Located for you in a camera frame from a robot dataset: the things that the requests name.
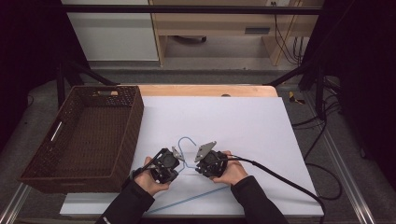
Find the human hand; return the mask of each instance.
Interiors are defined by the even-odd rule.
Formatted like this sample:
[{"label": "human hand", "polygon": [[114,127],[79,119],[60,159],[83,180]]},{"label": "human hand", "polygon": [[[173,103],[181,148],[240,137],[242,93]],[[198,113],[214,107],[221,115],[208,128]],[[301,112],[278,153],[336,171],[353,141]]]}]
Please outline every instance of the human hand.
[{"label": "human hand", "polygon": [[[224,154],[231,158],[231,151],[223,151]],[[239,161],[228,161],[227,168],[221,177],[210,177],[214,183],[224,183],[227,185],[235,185],[243,178],[247,177],[248,173],[245,171],[241,162]]]},{"label": "human hand", "polygon": [[[151,157],[146,157],[145,165],[151,161]],[[134,178],[134,182],[138,184],[143,190],[147,191],[151,196],[160,192],[161,190],[169,189],[171,182],[160,184],[157,183],[151,175],[150,170],[143,171],[140,175]]]}]

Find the brown basket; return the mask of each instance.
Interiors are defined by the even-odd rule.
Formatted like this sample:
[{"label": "brown basket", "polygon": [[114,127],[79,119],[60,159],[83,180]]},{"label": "brown basket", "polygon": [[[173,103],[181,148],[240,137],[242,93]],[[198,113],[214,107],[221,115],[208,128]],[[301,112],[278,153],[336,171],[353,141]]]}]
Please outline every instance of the brown basket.
[{"label": "brown basket", "polygon": [[138,87],[74,87],[20,181],[44,193],[118,192],[143,116]]}]

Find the black wire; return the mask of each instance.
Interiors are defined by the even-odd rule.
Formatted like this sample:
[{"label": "black wire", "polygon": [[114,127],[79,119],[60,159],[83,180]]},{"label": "black wire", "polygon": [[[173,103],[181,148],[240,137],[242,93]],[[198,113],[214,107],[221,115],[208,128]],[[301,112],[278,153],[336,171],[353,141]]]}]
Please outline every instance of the black wire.
[{"label": "black wire", "polygon": [[322,124],[324,124],[324,122],[321,122],[321,123],[319,123],[319,124],[316,124],[316,125],[308,126],[308,127],[303,127],[303,128],[293,128],[293,130],[305,130],[305,129],[312,129],[312,128],[318,127],[318,126],[320,126],[320,125],[322,125]]},{"label": "black wire", "polygon": [[324,217],[326,215],[326,207],[324,206],[323,201],[321,201],[320,198],[317,195],[313,194],[311,191],[309,191],[307,189],[304,189],[303,187],[300,187],[299,185],[289,181],[285,177],[275,173],[274,171],[268,169],[267,167],[259,164],[256,161],[250,161],[250,160],[247,160],[247,159],[244,159],[244,158],[241,158],[241,157],[236,157],[236,158],[229,158],[229,159],[224,159],[224,160],[212,161],[210,163],[215,163],[215,162],[219,162],[219,161],[247,161],[247,162],[251,163],[252,165],[257,166],[260,169],[264,170],[264,172],[268,173],[269,175],[272,175],[273,177],[275,177],[275,178],[281,180],[282,182],[294,187],[295,189],[298,189],[299,191],[302,191],[303,193],[307,194],[308,196],[310,196],[311,198],[313,198],[315,201],[317,201],[319,203],[321,209],[323,210],[323,217],[320,218],[319,223],[320,224],[323,223]]},{"label": "black wire", "polygon": [[294,59],[298,59],[298,55],[296,54],[296,47],[297,47],[297,36],[294,37],[294,41],[293,41],[293,57]]},{"label": "black wire", "polygon": [[323,135],[324,130],[326,129],[327,126],[327,121],[324,122],[324,125],[322,127],[322,129],[320,130],[320,133],[318,134],[317,138],[315,139],[314,143],[312,144],[312,146],[308,149],[308,151],[305,153],[304,155],[304,161],[306,161],[306,158],[308,158],[309,154],[312,152],[312,149],[314,149],[315,145],[317,144],[318,140],[320,139],[320,137]]},{"label": "black wire", "polygon": [[326,169],[326,168],[324,168],[322,166],[316,165],[314,163],[306,162],[305,165],[317,167],[317,168],[327,172],[329,175],[334,177],[335,181],[338,184],[338,194],[336,196],[334,196],[334,197],[319,196],[319,198],[324,199],[324,200],[328,200],[328,201],[335,201],[335,200],[338,200],[339,198],[341,198],[341,196],[343,195],[343,187],[342,187],[341,181],[338,179],[338,177],[333,172],[331,172],[330,170],[328,170],[328,169]]},{"label": "black wire", "polygon": [[335,98],[337,98],[337,100],[338,100],[338,94],[332,94],[332,95],[326,97],[326,99],[325,99],[324,101],[327,102],[327,101],[328,101],[330,98],[332,98],[332,97],[335,97]]},{"label": "black wire", "polygon": [[[331,103],[324,111],[326,112],[326,111],[332,109],[332,107],[333,107],[334,105],[336,105],[336,104],[339,104],[339,103],[338,103],[338,102],[333,102],[333,103]],[[301,121],[301,122],[298,122],[298,123],[293,123],[293,124],[291,124],[291,127],[301,126],[301,125],[310,123],[310,122],[312,122],[312,121],[315,121],[316,119],[318,119],[318,115],[314,116],[314,117],[311,118],[311,119],[305,120],[305,121]]]},{"label": "black wire", "polygon": [[[296,60],[293,59],[293,58],[291,57],[291,54],[290,54],[289,49],[288,49],[288,46],[286,45],[286,42],[285,42],[285,40],[283,39],[283,36],[282,36],[282,34],[280,33],[280,31],[279,31],[279,29],[278,29],[278,27],[277,27],[277,18],[276,18],[276,14],[274,15],[274,18],[275,18],[275,41],[276,41],[277,45],[280,47],[280,50],[282,50],[282,52],[283,52],[283,54],[285,55],[285,58],[288,60],[288,62],[289,62],[289,63],[292,63],[292,64],[297,64],[297,63],[296,63]],[[285,50],[283,50],[282,46],[279,44],[279,41],[277,41],[277,36],[276,36],[277,32],[279,32],[280,38],[282,39],[282,42],[283,42],[283,45],[285,46],[285,49],[286,49],[287,53],[288,53],[289,56],[294,60],[294,62],[291,62],[291,61],[290,61],[290,59],[288,58],[288,55],[285,53]]]},{"label": "black wire", "polygon": [[337,107],[337,108],[335,108],[334,110],[332,110],[332,111],[330,111],[327,115],[330,115],[330,114],[332,114],[332,113],[334,113],[335,111],[340,111],[340,105]]},{"label": "black wire", "polygon": [[301,39],[300,39],[300,50],[299,50],[299,60],[300,60],[300,64],[301,64],[301,62],[303,61],[303,57],[304,57],[304,55],[303,55],[303,43],[304,43],[304,37],[303,36],[301,36],[300,37]]}]

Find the white tabletop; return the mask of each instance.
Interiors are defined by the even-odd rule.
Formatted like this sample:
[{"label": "white tabletop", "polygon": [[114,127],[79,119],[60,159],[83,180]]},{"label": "white tabletop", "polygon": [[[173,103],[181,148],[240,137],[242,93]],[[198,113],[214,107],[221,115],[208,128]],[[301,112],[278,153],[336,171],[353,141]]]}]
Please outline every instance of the white tabletop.
[{"label": "white tabletop", "polygon": [[[234,155],[257,161],[270,170],[315,193],[304,165],[283,101],[278,97],[143,97],[145,111],[132,169],[143,165],[163,147],[180,141],[187,164],[194,167],[200,145],[217,141],[214,150],[231,150]],[[266,195],[285,216],[322,216],[318,203],[297,189],[242,162]],[[69,193],[61,214],[102,214],[115,193]],[[145,217],[233,217],[242,216],[242,206],[230,188],[214,184],[186,167],[167,191],[155,195]]]}]

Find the metal rail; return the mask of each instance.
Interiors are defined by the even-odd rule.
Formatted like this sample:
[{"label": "metal rail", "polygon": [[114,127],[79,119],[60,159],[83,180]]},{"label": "metal rail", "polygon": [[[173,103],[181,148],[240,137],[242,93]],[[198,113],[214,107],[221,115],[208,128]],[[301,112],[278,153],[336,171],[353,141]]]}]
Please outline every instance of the metal rail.
[{"label": "metal rail", "polygon": [[59,12],[84,13],[202,13],[202,14],[276,14],[326,15],[339,12],[321,7],[243,7],[243,6],[145,6],[145,5],[62,5],[43,6]]},{"label": "metal rail", "polygon": [[[313,114],[316,114],[314,108],[314,99],[310,93],[304,91],[304,98],[307,100],[309,108]],[[328,130],[323,133],[323,139],[325,141],[326,148],[329,152],[329,156],[332,159],[332,164],[340,177],[340,181],[346,191],[346,194],[352,203],[353,209],[355,210],[356,216],[358,217],[361,224],[375,224],[374,217],[368,207],[366,201],[361,195],[358,185],[356,184],[352,173],[350,173],[344,162],[341,154],[338,151],[337,145],[334,143],[332,136]]]},{"label": "metal rail", "polygon": [[20,184],[17,191],[15,191],[11,202],[9,202],[7,208],[0,215],[0,224],[14,223],[14,220],[17,218],[17,215],[20,212],[23,203],[29,195],[31,189],[31,187],[25,184]]}]

